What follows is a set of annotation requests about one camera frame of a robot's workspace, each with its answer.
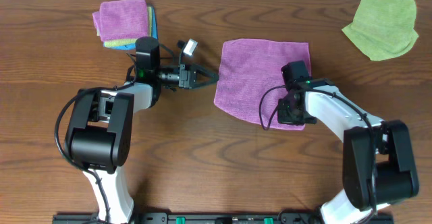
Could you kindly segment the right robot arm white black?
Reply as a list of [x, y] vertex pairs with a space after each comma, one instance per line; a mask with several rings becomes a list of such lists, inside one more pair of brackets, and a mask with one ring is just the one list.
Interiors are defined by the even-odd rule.
[[280, 123], [321, 121], [343, 143], [343, 189], [320, 207], [321, 223], [368, 223], [379, 210], [418, 194], [405, 123], [371, 115], [329, 80], [291, 79], [285, 87], [288, 93], [278, 102]]

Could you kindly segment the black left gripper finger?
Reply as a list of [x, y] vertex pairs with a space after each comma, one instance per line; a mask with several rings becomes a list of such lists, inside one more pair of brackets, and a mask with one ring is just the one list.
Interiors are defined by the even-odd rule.
[[207, 80], [194, 82], [194, 89], [204, 88], [206, 86], [210, 86], [212, 84], [216, 84], [219, 81], [219, 78], [208, 78]]
[[199, 64], [194, 64], [195, 72], [198, 75], [202, 75], [210, 80], [218, 80], [219, 74], [216, 72], [211, 71], [210, 69], [207, 69]]

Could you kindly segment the purple microfiber cloth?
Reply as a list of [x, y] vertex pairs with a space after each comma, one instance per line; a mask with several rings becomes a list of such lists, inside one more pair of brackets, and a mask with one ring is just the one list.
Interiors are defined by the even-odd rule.
[[240, 38], [224, 42], [214, 105], [248, 123], [267, 123], [287, 95], [281, 68], [304, 61], [311, 71], [307, 42]]

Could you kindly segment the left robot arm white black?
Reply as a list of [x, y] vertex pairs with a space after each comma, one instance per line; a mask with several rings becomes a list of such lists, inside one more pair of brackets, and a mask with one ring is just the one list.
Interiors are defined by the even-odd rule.
[[128, 158], [135, 113], [150, 109], [158, 101], [162, 88], [197, 89], [216, 83], [218, 74], [196, 63], [184, 63], [193, 56], [198, 43], [178, 41], [178, 54], [172, 63], [161, 65], [156, 38], [144, 36], [135, 42], [129, 56], [124, 85], [81, 89], [61, 110], [72, 110], [65, 140], [55, 137], [62, 157], [81, 170], [89, 180], [99, 206], [91, 223], [129, 223], [134, 201], [128, 191], [124, 164]]

